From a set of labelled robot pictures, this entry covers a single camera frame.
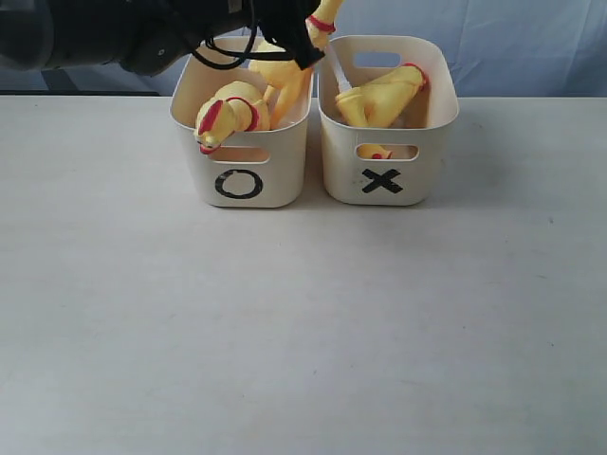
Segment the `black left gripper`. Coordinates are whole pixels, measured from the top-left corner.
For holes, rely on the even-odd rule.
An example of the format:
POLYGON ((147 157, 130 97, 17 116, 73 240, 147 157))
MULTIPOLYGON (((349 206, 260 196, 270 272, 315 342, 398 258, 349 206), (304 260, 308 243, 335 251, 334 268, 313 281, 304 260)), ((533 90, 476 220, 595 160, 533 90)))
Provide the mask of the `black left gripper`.
POLYGON ((324 57, 310 29, 326 32, 319 18, 304 20, 302 1, 135 1, 141 26, 123 69, 155 76, 184 55, 215 70, 246 60, 294 62, 301 70, 324 57), (245 48, 228 51, 215 38, 246 27, 245 48))

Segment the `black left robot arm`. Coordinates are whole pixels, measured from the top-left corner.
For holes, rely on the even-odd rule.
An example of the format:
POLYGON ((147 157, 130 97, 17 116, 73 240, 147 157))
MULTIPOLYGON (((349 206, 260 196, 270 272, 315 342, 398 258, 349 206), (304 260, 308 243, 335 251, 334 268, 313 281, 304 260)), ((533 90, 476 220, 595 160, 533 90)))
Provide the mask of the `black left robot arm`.
POLYGON ((317 1, 40 0, 1 4, 1 64, 48 70, 119 64, 155 76, 191 54, 215 70, 323 58, 306 22, 317 1))

